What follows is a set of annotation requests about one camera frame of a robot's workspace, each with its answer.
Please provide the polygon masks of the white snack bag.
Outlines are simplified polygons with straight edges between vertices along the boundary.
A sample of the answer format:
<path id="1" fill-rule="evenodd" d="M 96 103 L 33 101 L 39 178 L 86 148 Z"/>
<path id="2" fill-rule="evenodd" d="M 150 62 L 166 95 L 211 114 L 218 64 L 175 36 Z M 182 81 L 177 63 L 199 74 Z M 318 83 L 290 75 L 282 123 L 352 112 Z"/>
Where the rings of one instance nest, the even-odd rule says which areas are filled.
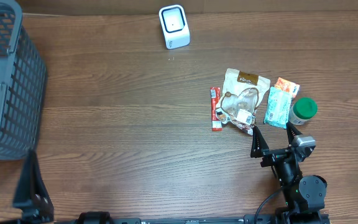
<path id="1" fill-rule="evenodd" d="M 255 116 L 264 95 L 270 88 L 268 78 L 234 68 L 226 70 L 216 116 L 222 125 L 233 124 L 252 135 Z"/>

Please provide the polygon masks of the small orange box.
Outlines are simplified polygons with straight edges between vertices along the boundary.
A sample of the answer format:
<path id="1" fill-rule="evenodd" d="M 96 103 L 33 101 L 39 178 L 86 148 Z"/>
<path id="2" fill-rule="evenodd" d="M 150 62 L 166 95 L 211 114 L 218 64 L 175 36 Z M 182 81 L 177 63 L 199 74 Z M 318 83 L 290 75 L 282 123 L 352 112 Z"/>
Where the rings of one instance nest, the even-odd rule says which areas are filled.
<path id="1" fill-rule="evenodd" d="M 291 94 L 291 98 L 296 98 L 298 91 L 300 90 L 300 85 L 291 81 L 288 81 L 284 78 L 279 77 L 277 82 L 274 84 L 274 87 Z"/>

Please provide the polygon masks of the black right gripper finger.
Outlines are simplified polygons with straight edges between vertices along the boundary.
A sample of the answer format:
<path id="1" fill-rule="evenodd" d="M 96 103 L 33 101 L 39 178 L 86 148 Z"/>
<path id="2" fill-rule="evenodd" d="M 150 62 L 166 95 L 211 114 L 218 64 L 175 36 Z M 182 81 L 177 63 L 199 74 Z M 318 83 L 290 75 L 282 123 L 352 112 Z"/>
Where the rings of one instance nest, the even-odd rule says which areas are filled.
<path id="1" fill-rule="evenodd" d="M 257 126 L 254 126 L 252 131 L 253 136 L 250 156 L 253 158 L 263 157 L 264 153 L 269 151 L 269 146 Z"/>
<path id="2" fill-rule="evenodd" d="M 296 129 L 296 127 L 291 122 L 288 122 L 286 124 L 286 130 L 289 144 L 292 144 L 295 136 L 302 135 L 302 133 L 298 129 Z"/>

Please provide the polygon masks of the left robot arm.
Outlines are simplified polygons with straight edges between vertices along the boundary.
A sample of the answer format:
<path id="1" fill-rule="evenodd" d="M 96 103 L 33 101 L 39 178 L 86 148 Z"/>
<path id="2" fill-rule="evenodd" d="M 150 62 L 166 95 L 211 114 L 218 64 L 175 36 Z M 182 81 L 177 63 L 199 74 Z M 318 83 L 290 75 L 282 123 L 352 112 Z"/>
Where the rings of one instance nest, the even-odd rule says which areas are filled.
<path id="1" fill-rule="evenodd" d="M 28 152 L 18 181 L 12 206 L 22 211 L 20 218 L 0 224 L 56 223 L 54 206 L 42 180 L 37 153 Z"/>

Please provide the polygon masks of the green lidded jar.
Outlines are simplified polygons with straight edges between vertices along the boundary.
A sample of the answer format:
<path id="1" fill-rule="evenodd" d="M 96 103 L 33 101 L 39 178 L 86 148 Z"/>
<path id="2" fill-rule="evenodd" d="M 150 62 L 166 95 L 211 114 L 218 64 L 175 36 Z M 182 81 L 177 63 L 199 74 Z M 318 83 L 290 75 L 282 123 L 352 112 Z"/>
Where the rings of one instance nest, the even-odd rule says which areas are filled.
<path id="1" fill-rule="evenodd" d="M 318 105 L 311 98 L 300 98 L 290 108 L 288 121 L 294 125 L 303 125 L 316 115 Z"/>

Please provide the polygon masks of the teal snack pouch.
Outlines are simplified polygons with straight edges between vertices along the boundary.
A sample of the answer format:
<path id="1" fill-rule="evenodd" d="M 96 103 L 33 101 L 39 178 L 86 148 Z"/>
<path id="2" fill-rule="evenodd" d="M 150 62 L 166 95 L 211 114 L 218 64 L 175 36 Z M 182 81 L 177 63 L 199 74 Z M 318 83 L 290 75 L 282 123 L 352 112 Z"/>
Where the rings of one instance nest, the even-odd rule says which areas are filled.
<path id="1" fill-rule="evenodd" d="M 286 129 L 291 106 L 291 94 L 272 86 L 269 91 L 264 123 Z"/>

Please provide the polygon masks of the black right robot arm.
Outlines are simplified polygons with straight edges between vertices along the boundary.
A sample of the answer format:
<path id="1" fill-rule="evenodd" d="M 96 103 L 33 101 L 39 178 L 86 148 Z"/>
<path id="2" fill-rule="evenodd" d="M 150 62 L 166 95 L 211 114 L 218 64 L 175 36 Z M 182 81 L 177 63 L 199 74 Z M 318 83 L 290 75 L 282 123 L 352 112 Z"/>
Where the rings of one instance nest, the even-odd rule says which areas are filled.
<path id="1" fill-rule="evenodd" d="M 304 135 L 296 127 L 286 124 L 288 146 L 270 149 L 260 129 L 252 128 L 253 140 L 250 156 L 261 158 L 262 167 L 270 167 L 280 188 L 268 196 L 258 207 L 253 223 L 329 223 L 329 216 L 320 212 L 325 207 L 327 182 L 319 175 L 304 176 L 300 163 L 311 155 L 316 147 L 313 136 Z M 277 208 L 273 215 L 262 216 L 265 204 L 278 194 L 283 194 L 285 206 Z"/>

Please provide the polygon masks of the red snack packet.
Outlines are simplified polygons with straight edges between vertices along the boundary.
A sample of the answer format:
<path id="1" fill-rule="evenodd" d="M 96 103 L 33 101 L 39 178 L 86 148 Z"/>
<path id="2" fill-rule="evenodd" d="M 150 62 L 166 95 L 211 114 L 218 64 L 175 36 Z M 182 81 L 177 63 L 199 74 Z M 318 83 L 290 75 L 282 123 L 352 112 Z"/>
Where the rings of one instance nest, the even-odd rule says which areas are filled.
<path id="1" fill-rule="evenodd" d="M 212 131 L 222 131 L 222 123 L 219 118 L 216 116 L 217 103 L 220 100 L 220 87 L 211 87 L 210 96 L 211 96 L 211 124 Z"/>

